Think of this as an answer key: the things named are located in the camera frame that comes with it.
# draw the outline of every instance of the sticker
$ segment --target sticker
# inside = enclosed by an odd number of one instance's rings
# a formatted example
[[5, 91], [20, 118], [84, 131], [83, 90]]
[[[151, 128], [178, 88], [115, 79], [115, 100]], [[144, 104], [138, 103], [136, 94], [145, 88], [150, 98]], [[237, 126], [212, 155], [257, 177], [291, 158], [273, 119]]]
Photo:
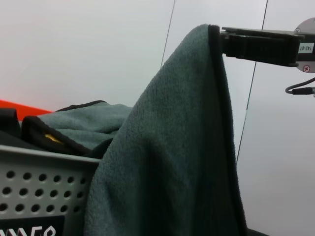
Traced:
[[64, 216], [0, 220], [0, 236], [62, 236]]
[[314, 43], [300, 43], [299, 53], [313, 53]]

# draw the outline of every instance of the orange object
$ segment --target orange object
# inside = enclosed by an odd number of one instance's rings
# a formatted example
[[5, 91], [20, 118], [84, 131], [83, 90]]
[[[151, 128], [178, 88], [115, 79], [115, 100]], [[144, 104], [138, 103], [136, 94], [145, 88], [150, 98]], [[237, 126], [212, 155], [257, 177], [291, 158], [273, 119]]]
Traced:
[[35, 108], [35, 107], [29, 107], [13, 102], [7, 102], [0, 100], [0, 108], [14, 108], [17, 111], [18, 114], [18, 120], [23, 120], [24, 117], [27, 116], [39, 116], [47, 113], [51, 113], [50, 111], [46, 111], [43, 109]]

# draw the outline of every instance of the white wall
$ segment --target white wall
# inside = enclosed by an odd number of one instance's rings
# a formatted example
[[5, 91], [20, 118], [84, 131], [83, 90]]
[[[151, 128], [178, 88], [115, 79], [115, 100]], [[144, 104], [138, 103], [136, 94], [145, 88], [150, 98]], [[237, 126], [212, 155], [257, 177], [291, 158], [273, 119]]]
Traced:
[[[163, 62], [201, 24], [261, 29], [266, 0], [176, 0]], [[255, 62], [224, 57], [231, 94], [236, 153], [242, 136]]]
[[[0, 7], [0, 99], [48, 110], [105, 100], [133, 106], [200, 24], [262, 26], [266, 0], [10, 0]], [[224, 58], [236, 151], [254, 62]]]
[[[312, 0], [270, 0], [264, 28], [295, 30], [315, 17]], [[314, 77], [257, 63], [238, 160], [248, 227], [271, 236], [312, 236], [315, 98], [284, 92]]]
[[10, 0], [0, 7], [0, 99], [56, 110], [134, 105], [160, 68], [174, 0]]

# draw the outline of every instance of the microfiber towel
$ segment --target microfiber towel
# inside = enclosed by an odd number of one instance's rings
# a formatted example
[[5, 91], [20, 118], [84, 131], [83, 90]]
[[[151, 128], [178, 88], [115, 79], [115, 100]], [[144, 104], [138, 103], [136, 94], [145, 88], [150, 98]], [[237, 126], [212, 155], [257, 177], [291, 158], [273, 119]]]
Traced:
[[245, 236], [220, 28], [193, 29], [91, 183], [85, 236]]
[[48, 151], [89, 156], [99, 145], [106, 150], [131, 109], [95, 101], [29, 116], [22, 122], [22, 139]]

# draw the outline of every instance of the gray plastic basket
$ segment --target gray plastic basket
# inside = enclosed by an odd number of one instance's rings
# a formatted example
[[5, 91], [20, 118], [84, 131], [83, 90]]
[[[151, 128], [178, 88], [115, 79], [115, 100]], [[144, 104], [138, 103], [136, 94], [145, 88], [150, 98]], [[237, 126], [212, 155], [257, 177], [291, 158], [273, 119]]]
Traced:
[[[81, 236], [89, 186], [98, 164], [97, 159], [0, 145], [0, 235], [1, 222], [28, 224], [31, 218], [39, 219], [38, 224], [41, 219], [49, 224], [51, 220], [53, 225], [55, 218], [62, 218], [63, 233], [56, 236]], [[45, 235], [42, 230], [35, 232]], [[14, 233], [23, 236], [18, 229]]]

